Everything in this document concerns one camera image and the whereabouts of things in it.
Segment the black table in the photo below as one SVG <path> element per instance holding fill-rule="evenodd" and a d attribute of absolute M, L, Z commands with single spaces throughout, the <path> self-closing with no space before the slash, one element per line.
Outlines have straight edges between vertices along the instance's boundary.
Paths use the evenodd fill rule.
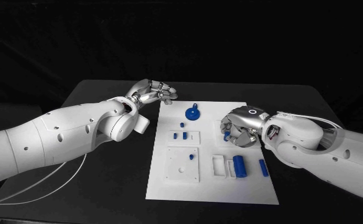
<path fill-rule="evenodd" d="M 95 103 L 124 96 L 136 81 L 85 80 L 64 106 Z M 275 111 L 314 115 L 339 121 L 322 95 L 310 86 L 169 83 L 182 101 L 247 102 Z M 133 131 L 123 142 L 104 143 L 90 153 L 70 184 L 45 199 L 23 205 L 0 206 L 0 218 L 67 223 L 260 223 L 267 221 L 345 221 L 362 216 L 363 198 L 322 181 L 304 169 L 284 165 L 263 148 L 280 205 L 146 200 L 150 163 L 160 102 L 142 114 L 150 126 L 142 135 Z M 72 176 L 82 157 L 70 161 L 58 173 L 32 190 L 8 202 L 32 200 L 49 193 Z M 31 170 L 10 178 L 0 198 L 36 182 L 55 168 Z"/>

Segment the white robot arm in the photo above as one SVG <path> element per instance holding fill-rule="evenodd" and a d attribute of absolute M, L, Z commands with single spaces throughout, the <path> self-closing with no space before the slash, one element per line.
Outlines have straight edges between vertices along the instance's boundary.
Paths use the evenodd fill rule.
<path fill-rule="evenodd" d="M 330 123 L 323 129 L 309 118 Z M 221 122 L 225 140 L 247 148 L 261 136 L 265 148 L 287 165 L 304 168 L 320 179 L 363 197 L 363 134 L 310 116 L 242 106 Z"/>
<path fill-rule="evenodd" d="M 157 100 L 172 104 L 176 98 L 169 85 L 144 79 L 124 97 L 61 108 L 0 131 L 0 180 L 78 158 L 133 130 L 143 134 L 149 119 L 139 114 L 142 106 Z"/>

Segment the robotic hand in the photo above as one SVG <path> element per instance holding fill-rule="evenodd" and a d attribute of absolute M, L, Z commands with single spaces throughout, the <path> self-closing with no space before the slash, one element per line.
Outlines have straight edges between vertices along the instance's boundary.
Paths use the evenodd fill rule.
<path fill-rule="evenodd" d="M 150 121 L 140 108 L 157 100 L 172 104 L 176 98 L 175 88 L 144 79 L 124 97 L 61 108 L 0 131 L 0 180 L 78 158 L 133 130 L 143 134 Z"/>
<path fill-rule="evenodd" d="M 312 119 L 335 129 L 323 129 Z M 363 197 L 363 134 L 326 119 L 284 112 L 271 116 L 251 106 L 231 111 L 221 132 L 225 140 L 244 148 L 255 144 L 260 135 L 280 161 Z"/>

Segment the cable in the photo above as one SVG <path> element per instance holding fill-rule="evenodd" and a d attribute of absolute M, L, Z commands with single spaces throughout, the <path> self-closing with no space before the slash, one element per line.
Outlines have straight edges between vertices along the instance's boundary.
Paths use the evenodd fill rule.
<path fill-rule="evenodd" d="M 336 129 L 342 129 L 342 128 L 343 128 L 339 124 L 336 124 L 335 122 L 332 122 L 329 119 L 317 118 L 316 116 L 309 116 L 309 115 L 291 114 L 291 113 L 286 113 L 286 112 L 281 112 L 281 111 L 278 111 L 278 113 L 287 114 L 287 115 L 293 115 L 293 116 L 299 116 L 299 117 L 301 117 L 301 118 L 316 119 L 316 120 L 319 120 L 319 121 L 322 121 L 322 122 L 329 123 Z"/>
<path fill-rule="evenodd" d="M 19 202 L 19 203 L 3 203 L 3 204 L 0 204 L 0 206 L 26 204 L 26 203 L 31 203 L 31 202 L 33 202 L 33 201 L 36 201 L 36 200 L 41 200 L 42 198 L 46 198 L 46 196 L 49 196 L 51 194 L 54 194 L 54 193 L 68 184 L 68 182 L 74 179 L 75 175 L 78 174 L 78 171 L 81 170 L 81 167 L 82 167 L 82 165 L 84 165 L 84 163 L 85 163 L 85 157 L 84 157 L 82 164 L 81 164 L 81 166 L 80 166 L 80 168 L 78 168 L 78 170 L 77 170 L 74 176 L 68 179 L 68 181 L 67 181 L 67 182 L 65 182 L 49 194 L 46 194 L 46 195 L 42 196 L 41 198 L 33 199 L 33 200 L 31 200 L 31 201 Z"/>
<path fill-rule="evenodd" d="M 0 199 L 0 202 L 3 202 L 5 200 L 10 199 L 12 197 L 15 197 L 16 195 L 19 195 L 21 193 L 23 193 L 25 191 L 28 191 L 31 188 L 33 188 L 38 184 L 41 184 L 55 173 L 57 171 L 62 168 L 62 166 L 67 164 L 67 162 L 62 163 L 62 165 L 59 166 L 59 168 L 33 185 L 31 185 L 29 187 L 26 187 L 22 191 L 19 191 L 16 194 L 10 195 L 9 197 Z"/>

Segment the blue part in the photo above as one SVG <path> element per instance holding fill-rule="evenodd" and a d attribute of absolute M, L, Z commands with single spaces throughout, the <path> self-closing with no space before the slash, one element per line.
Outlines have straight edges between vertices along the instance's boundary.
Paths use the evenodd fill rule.
<path fill-rule="evenodd" d="M 201 117 L 201 112 L 199 112 L 199 106 L 195 103 L 193 107 L 188 109 L 186 111 L 186 118 L 192 121 L 195 121 Z"/>
<path fill-rule="evenodd" d="M 242 156 L 234 156 L 234 165 L 238 178 L 245 178 L 248 176 L 245 161 Z"/>
<path fill-rule="evenodd" d="M 229 131 L 227 131 L 225 132 L 225 137 L 224 137 L 224 140 L 228 142 L 228 140 L 225 139 L 228 136 L 231 135 L 231 132 Z"/>
<path fill-rule="evenodd" d="M 261 165 L 261 170 L 263 170 L 264 177 L 268 177 L 267 164 L 265 164 L 265 161 L 263 159 L 260 160 L 260 165 Z"/>

